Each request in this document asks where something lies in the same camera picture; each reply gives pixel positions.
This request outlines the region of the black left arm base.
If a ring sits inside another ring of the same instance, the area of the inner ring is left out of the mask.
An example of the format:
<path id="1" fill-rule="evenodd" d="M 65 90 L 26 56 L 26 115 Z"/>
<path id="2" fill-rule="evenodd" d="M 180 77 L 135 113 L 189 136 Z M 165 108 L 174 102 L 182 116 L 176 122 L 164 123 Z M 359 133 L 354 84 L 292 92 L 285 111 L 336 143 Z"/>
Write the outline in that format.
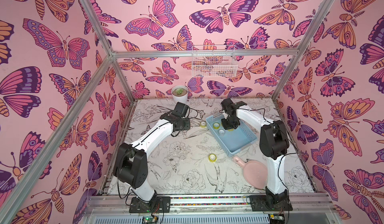
<path id="1" fill-rule="evenodd" d="M 133 214 L 165 214 L 170 212 L 170 207 L 171 197 L 158 196 L 157 193 L 155 193 L 150 201 L 144 201 L 139 197 L 133 197 L 131 199 L 129 212 Z"/>

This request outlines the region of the clear white tape roll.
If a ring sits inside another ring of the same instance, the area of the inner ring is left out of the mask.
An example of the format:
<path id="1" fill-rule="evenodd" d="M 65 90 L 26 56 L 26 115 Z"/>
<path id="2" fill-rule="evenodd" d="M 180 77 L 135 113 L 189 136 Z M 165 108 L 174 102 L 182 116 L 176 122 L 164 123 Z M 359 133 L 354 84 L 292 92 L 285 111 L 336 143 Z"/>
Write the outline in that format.
<path id="1" fill-rule="evenodd" d="M 224 129 L 219 129 L 218 134 L 219 136 L 224 136 L 226 134 L 226 131 Z"/>

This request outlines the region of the yellow tape roll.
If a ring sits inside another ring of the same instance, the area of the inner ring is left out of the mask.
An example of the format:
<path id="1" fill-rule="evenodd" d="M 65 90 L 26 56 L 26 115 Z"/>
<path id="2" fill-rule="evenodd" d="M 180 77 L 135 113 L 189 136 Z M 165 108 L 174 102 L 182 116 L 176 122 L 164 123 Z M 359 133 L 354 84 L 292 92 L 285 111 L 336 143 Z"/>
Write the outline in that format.
<path id="1" fill-rule="evenodd" d="M 209 154 L 208 158 L 211 163 L 214 163 L 217 160 L 217 156 L 215 154 Z"/>
<path id="2" fill-rule="evenodd" d="M 207 127 L 207 123 L 204 122 L 204 121 L 200 122 L 200 127 L 201 128 L 206 128 Z"/>
<path id="3" fill-rule="evenodd" d="M 220 124 L 219 123 L 214 123 L 213 124 L 213 128 L 215 129 L 215 130 L 218 130 L 219 128 L 220 128 Z"/>

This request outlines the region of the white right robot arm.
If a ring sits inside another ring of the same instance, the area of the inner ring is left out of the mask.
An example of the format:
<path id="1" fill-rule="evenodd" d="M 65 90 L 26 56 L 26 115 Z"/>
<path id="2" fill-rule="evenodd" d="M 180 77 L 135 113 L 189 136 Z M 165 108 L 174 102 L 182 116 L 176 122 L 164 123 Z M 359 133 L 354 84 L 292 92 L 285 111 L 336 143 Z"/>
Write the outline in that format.
<path id="1" fill-rule="evenodd" d="M 225 130 L 237 129 L 241 121 L 249 124 L 260 133 L 259 147 L 267 158 L 268 181 L 266 192 L 272 195 L 288 194 L 284 183 L 284 157 L 290 146 L 285 124 L 278 120 L 267 119 L 251 109 L 243 101 L 234 103 L 231 99 L 221 102 L 224 118 L 222 124 Z"/>

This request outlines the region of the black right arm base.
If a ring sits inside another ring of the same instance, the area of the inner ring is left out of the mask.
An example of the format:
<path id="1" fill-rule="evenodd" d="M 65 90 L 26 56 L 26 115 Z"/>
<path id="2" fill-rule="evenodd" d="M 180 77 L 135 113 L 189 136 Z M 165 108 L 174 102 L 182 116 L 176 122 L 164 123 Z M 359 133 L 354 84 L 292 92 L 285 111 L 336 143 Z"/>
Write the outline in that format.
<path id="1" fill-rule="evenodd" d="M 247 197 L 253 212 L 280 212 L 292 211 L 293 207 L 288 198 L 288 192 L 272 194 L 267 192 L 262 195 L 251 195 Z"/>

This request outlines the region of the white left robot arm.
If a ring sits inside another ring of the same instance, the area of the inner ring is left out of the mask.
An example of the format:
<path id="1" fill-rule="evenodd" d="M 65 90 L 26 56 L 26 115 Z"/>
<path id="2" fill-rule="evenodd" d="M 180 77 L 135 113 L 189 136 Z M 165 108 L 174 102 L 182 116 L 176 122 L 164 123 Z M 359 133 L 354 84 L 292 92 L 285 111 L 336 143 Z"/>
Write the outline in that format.
<path id="1" fill-rule="evenodd" d="M 113 175 L 118 181 L 129 184 L 140 201 L 151 202 L 155 198 L 156 191 L 147 180 L 148 156 L 168 136 L 190 128 L 190 118 L 163 114 L 155 126 L 138 140 L 119 146 Z"/>

